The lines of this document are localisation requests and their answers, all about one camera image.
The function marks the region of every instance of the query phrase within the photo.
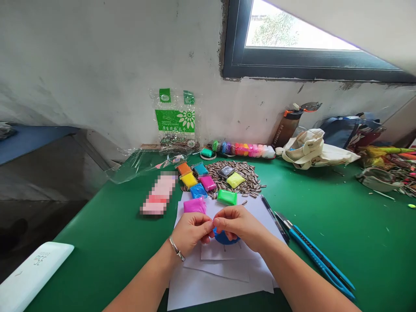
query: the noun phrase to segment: green label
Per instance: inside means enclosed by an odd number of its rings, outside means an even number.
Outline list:
[[[170,103],[170,89],[159,89],[159,98],[162,103]]]
[[[155,110],[159,131],[195,132],[195,112]]]
[[[183,104],[185,105],[193,105],[195,103],[195,96],[190,91],[183,91]]]

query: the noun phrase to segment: person's right hand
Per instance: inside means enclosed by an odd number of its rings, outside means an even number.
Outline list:
[[[225,231],[227,238],[232,241],[240,237],[247,246],[258,252],[259,240],[270,232],[244,206],[228,206],[214,217],[217,233]]]

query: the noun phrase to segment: window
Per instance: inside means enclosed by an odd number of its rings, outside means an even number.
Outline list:
[[[262,0],[230,0],[223,77],[416,82]]]

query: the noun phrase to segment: person's left hand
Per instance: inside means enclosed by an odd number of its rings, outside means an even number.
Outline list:
[[[212,219],[201,212],[184,213],[172,232],[172,240],[184,257],[187,257],[198,241],[208,244],[214,237]]]

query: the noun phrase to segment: blue utility knife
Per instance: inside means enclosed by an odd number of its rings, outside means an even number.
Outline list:
[[[283,214],[276,213],[276,216],[287,227],[289,234],[311,257],[313,262],[319,267],[323,275],[342,292],[351,301],[355,300],[351,290],[355,290],[354,285],[342,272],[301,232],[301,230],[293,225]]]

